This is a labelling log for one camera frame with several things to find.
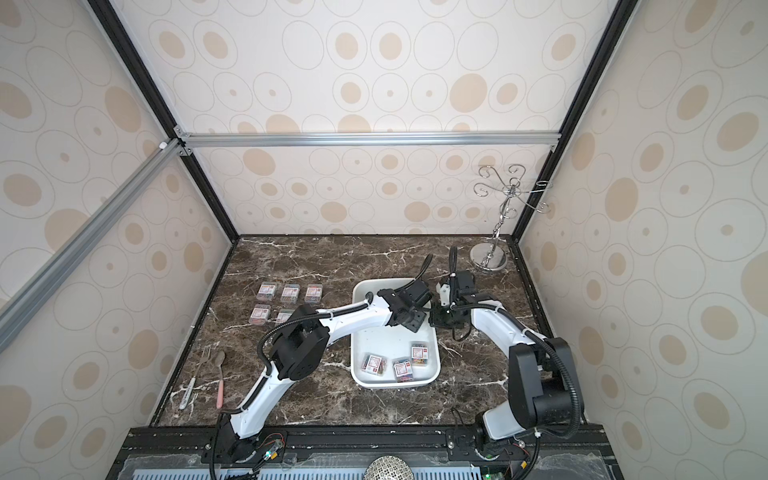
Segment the white plastic storage tray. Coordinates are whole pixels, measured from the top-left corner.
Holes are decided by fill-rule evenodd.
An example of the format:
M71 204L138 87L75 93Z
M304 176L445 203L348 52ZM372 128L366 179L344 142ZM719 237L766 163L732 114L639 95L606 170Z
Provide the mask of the white plastic storage tray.
M426 363L412 361L412 347L426 349ZM368 389L417 388L437 379L441 369L437 334L425 318L420 329L412 332L404 326L382 326L362 330L351 335L351 375L361 387ZM382 374L368 373L364 362L371 356L383 359ZM408 381L396 380L394 364L409 360L413 378Z

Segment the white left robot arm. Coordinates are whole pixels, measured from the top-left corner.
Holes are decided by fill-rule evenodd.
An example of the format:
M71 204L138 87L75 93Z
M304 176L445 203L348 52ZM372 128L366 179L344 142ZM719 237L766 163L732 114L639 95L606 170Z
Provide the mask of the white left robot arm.
M272 409L296 382L319 366L327 347L356 332L375 327L418 331L427 318L432 294L423 280L395 289L367 293L357 303L335 309L309 308L269 330L257 344L264 370L243 402L230 414L239 439L260 433Z

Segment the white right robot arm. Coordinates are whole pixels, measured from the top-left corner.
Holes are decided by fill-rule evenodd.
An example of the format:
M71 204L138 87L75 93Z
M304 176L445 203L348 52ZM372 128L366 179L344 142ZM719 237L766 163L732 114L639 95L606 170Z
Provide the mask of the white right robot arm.
M568 343L526 327L500 301L481 294L469 271L450 273L437 283L430 323L436 328L466 325L486 335L508 360L507 400L482 415L492 440L537 430L568 439L579 430L584 402Z

